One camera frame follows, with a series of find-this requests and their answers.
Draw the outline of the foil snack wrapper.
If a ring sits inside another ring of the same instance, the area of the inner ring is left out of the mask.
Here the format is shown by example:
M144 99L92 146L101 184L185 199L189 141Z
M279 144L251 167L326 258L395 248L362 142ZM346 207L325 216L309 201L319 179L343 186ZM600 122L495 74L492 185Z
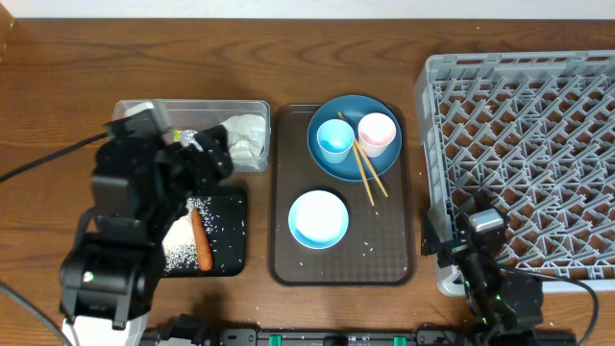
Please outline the foil snack wrapper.
M198 134L195 130L176 130L173 132L173 139L180 142L183 147L193 145L199 151L202 151L201 145L196 141L195 136Z

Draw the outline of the white napkin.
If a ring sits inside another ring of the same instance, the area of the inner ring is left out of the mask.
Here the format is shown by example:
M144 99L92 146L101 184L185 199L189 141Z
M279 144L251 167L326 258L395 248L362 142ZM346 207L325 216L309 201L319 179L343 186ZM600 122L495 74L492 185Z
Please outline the white napkin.
M236 170L263 170L266 119L255 114L235 115L222 123L228 132L229 153Z

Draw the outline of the white rice pile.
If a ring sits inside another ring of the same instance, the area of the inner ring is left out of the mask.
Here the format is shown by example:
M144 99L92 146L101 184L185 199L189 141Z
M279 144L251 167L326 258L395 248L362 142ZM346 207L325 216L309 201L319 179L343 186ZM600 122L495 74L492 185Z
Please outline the white rice pile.
M163 275L166 277L187 277L209 274L215 268L215 255L218 243L217 237L223 230L217 224L221 215L213 210L212 197L191 197L186 202L186 214L180 216L171 226L162 242L165 255ZM197 208L207 232L209 247L213 258L213 267L210 271L202 271L198 266L195 241L191 225L191 212Z

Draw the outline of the orange carrot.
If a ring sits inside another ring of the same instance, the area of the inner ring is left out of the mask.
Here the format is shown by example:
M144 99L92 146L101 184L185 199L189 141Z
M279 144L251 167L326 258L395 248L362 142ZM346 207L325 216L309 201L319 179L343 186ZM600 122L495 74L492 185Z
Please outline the orange carrot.
M213 267L213 258L207 232L205 231L200 212L194 208L191 212L191 225L196 247L198 266L202 271L210 271Z

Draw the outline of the wooden chopstick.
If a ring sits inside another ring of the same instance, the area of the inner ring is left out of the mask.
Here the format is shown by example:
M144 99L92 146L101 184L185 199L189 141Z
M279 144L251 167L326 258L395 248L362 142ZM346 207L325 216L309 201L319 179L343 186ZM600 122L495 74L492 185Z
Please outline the wooden chopstick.
M380 177L379 177L378 173L376 172L375 167L374 167L374 166L373 166L373 164L369 161L369 159L368 159L368 157L366 156L366 154L365 154L364 150L363 150L363 149L362 149L362 147L359 145L358 140L357 140L357 143L358 143L358 152L359 152L360 157L361 157L361 159L362 159L362 164L363 164L364 171L365 171L365 169L368 169L368 171L369 171L369 172L371 173L371 175L372 175L372 178L375 180L375 182L377 183L377 185L378 185L378 186L379 186L379 188L381 189L381 192L383 193L383 195L384 195L385 197L387 197L387 196L388 196L388 192L387 192L387 190L385 189L385 187L384 187L383 183L381 182L381 179L380 179Z
M341 111L339 111L337 113L337 115L338 115L338 117L341 120L343 120L343 121L348 123L346 117L343 115L343 113ZM373 195L372 195L369 183L368 183L368 181L366 179L365 171L364 171L363 164L362 164L362 159L361 159L360 154L358 152L358 143L357 143L357 139L356 138L354 138L353 153L354 153L354 156L355 156L355 160L357 162L357 167L358 167L358 170L359 170L359 173L360 173L361 180L363 182L365 191L366 191L367 196L369 198L369 202L370 202L371 206L374 207L375 206L375 201L374 201L374 198L373 198Z

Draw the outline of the light blue bowl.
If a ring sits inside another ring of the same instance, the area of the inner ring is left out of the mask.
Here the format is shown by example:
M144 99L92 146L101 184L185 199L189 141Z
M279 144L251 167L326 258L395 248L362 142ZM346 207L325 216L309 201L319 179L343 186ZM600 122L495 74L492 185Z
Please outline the light blue bowl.
M324 250L345 236L350 214L337 195L326 190L312 190L292 203L287 222L297 242L309 249Z

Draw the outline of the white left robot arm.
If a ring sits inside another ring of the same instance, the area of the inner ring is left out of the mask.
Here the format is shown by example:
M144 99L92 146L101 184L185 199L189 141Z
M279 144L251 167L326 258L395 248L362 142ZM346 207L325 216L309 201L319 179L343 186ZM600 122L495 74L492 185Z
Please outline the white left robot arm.
M67 345L139 343L165 267L163 239L189 197L233 172L224 126L188 146L166 142L171 129L151 111L107 125L91 177L94 205L61 266Z

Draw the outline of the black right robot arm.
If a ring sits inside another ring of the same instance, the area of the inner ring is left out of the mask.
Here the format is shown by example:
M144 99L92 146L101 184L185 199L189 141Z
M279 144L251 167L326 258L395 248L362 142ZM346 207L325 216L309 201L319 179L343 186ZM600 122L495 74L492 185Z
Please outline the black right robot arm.
M474 194L477 212L466 216L456 239L442 241L426 212L421 213L421 254L435 255L441 268L455 266L464 279L466 301L478 322L463 339L474 345L534 345L533 326L543 321L542 283L522 274L503 273L495 256L506 242L509 217L486 194Z

